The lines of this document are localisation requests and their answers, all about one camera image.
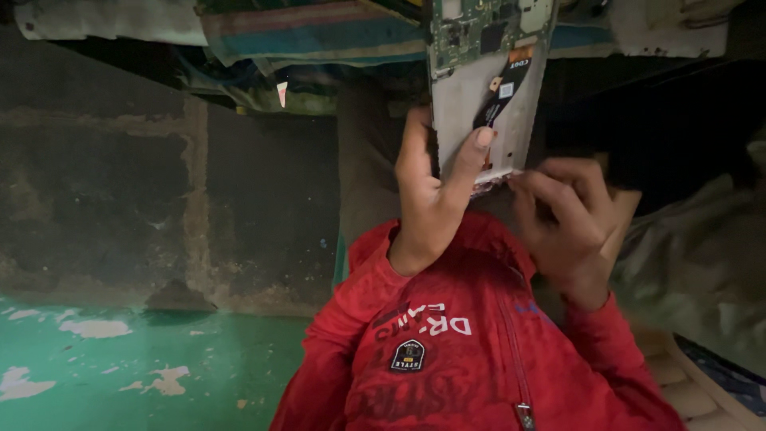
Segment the stained concrete wall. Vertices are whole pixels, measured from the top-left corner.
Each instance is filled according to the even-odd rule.
[[[329,298],[333,119],[238,116],[14,28],[0,52],[1,293],[302,316]]]

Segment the fingernail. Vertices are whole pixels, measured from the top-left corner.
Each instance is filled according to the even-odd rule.
[[[476,145],[481,148],[487,148],[494,137],[494,130],[490,129],[489,127],[482,127],[482,130],[479,130],[479,134],[476,136]]]

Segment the motherboard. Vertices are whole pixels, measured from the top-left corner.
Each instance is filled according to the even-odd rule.
[[[429,64],[433,81],[483,55],[533,44],[552,25],[553,0],[433,0]]]

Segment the badge patch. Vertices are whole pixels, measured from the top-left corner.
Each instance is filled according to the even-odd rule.
[[[399,344],[391,361],[391,369],[394,371],[418,371],[423,367],[423,359],[426,349],[423,344],[415,340],[405,341]]]

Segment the green painted wall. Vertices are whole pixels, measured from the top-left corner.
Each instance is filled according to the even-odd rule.
[[[308,323],[0,297],[0,429],[266,429]]]

